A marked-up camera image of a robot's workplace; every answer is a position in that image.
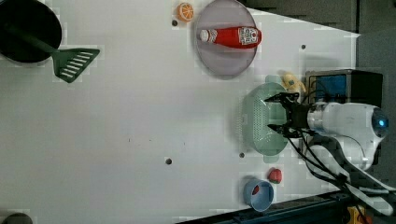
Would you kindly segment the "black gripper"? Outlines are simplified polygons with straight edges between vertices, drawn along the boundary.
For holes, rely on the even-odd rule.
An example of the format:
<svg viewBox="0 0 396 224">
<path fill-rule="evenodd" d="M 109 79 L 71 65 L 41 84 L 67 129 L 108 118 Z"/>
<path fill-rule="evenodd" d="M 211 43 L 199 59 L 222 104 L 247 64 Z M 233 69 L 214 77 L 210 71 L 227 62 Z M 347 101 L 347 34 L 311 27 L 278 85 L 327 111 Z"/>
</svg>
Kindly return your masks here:
<svg viewBox="0 0 396 224">
<path fill-rule="evenodd" d="M 297 103 L 300 94 L 298 92 L 280 92 L 265 99 L 265 102 L 281 103 L 286 111 L 287 121 L 282 124 L 268 124 L 273 131 L 281 134 L 285 138 L 299 138 L 300 133 L 296 129 L 308 129 L 308 112 L 311 105 Z"/>
</svg>

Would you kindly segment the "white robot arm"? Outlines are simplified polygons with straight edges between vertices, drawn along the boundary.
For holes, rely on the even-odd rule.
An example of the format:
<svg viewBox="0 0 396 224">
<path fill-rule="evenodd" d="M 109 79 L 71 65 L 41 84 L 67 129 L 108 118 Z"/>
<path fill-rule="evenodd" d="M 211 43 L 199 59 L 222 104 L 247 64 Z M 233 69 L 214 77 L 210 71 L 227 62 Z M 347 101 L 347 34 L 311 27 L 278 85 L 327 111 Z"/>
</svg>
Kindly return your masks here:
<svg viewBox="0 0 396 224">
<path fill-rule="evenodd" d="M 284 124 L 269 127 L 289 139 L 310 135 L 303 158 L 312 175 L 352 194 L 377 213 L 393 216 L 395 188 L 367 173 L 389 133 L 387 115 L 375 105 L 300 104 L 298 97 L 298 93 L 281 92 L 267 99 L 286 111 Z"/>
</svg>

